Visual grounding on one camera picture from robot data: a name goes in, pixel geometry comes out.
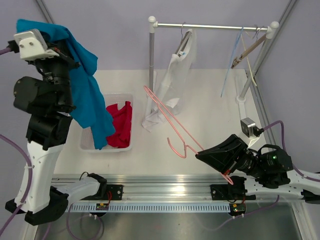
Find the white cloth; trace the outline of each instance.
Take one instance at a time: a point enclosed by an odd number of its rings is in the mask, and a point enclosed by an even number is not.
[[[187,75],[191,64],[196,60],[197,55],[197,35],[192,29],[186,46],[182,52],[172,54],[169,67],[161,81],[155,84],[155,95],[165,104],[165,106],[174,115],[179,114],[183,105],[183,91]],[[142,126],[149,132],[160,124],[164,123],[166,118],[159,111],[155,103],[152,104],[152,113],[147,115],[142,122]]]

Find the pink hanger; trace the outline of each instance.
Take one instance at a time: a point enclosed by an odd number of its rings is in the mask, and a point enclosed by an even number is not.
[[[169,137],[167,137],[167,141],[168,144],[170,146],[170,148],[175,152],[175,154],[177,154],[180,158],[185,159],[187,157],[187,148],[191,149],[195,154],[198,154],[198,152],[192,148],[190,145],[186,144],[186,141],[184,140],[184,138],[181,136],[181,134],[178,132],[177,128],[174,126],[174,124],[171,122],[171,120],[169,119],[169,117],[165,114],[165,112],[161,109],[160,105],[162,107],[164,107],[164,109],[171,115],[171,117],[173,117],[173,119],[183,128],[183,130],[192,138],[192,140],[202,149],[205,150],[200,143],[190,134],[190,132],[188,132],[188,130],[178,121],[178,119],[169,111],[169,109],[160,101],[160,99],[150,90],[150,88],[148,88],[147,86],[143,87],[144,90],[146,91],[146,93],[149,95],[149,97],[155,102],[155,104],[157,105],[158,109],[161,111],[161,113],[163,114],[163,116],[166,118],[166,120],[168,121],[168,123],[171,125],[171,127],[173,128],[173,130],[176,132],[176,134],[179,136],[179,138],[181,139],[181,141],[183,142],[183,150],[184,150],[184,154],[182,155],[181,153],[179,153],[170,143],[170,139]],[[232,181],[232,179],[228,176],[228,175],[224,175],[220,172],[221,176],[231,185],[234,184],[234,182]]]

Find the gray wall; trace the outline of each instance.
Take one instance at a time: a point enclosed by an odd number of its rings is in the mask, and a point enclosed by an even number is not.
[[[100,70],[128,70],[149,66],[151,15],[161,23],[267,26],[280,18],[288,0],[45,0],[45,3],[56,23],[68,27],[84,47],[99,57]],[[198,30],[197,35],[198,58],[193,68],[226,69],[237,33]],[[246,36],[245,39],[249,46],[250,39]],[[156,30],[156,69],[168,67],[180,40],[179,29]],[[252,62],[256,54],[251,55]]]
[[[0,7],[0,49],[5,48],[7,41],[13,39],[18,18],[44,21],[33,0],[3,1]],[[23,76],[39,78],[39,74],[36,73],[34,67],[28,66],[26,62],[20,60],[18,54],[12,52],[0,56],[0,73],[0,133],[16,142],[26,151],[26,131],[30,116],[14,108],[13,89],[19,78]],[[11,215],[4,208],[5,203],[15,198],[19,191],[25,160],[15,149],[2,140],[0,140],[0,153],[0,226],[2,227]],[[15,217],[1,239],[19,239],[22,222],[22,216]]]
[[[300,0],[257,74],[271,121],[284,122],[288,153],[310,172],[320,172],[319,40],[320,1]],[[307,207],[320,238],[320,206]]]

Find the plastic laundry basket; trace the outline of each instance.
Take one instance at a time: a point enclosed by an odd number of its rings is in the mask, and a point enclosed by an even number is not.
[[[132,107],[132,119],[131,119],[131,134],[130,134],[130,144],[125,148],[116,148],[110,145],[103,147],[101,150],[95,149],[94,139],[92,137],[91,128],[87,127],[82,130],[80,138],[80,150],[88,153],[116,153],[122,151],[128,151],[132,148],[132,128],[134,126],[133,119],[135,119],[135,106],[134,106],[134,96],[131,93],[107,93],[103,95],[105,106],[112,104],[118,104],[118,109],[121,109],[126,101],[131,102]]]

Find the blue towel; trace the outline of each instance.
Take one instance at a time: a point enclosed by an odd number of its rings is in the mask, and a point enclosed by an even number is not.
[[[82,128],[91,127],[94,147],[102,149],[107,145],[106,137],[116,130],[113,118],[106,110],[104,96],[93,77],[97,70],[97,56],[81,46],[64,26],[24,19],[16,23],[17,33],[31,29],[46,33],[49,42],[65,39],[74,60],[81,63],[79,68],[69,71],[73,104],[76,106],[70,115]]]

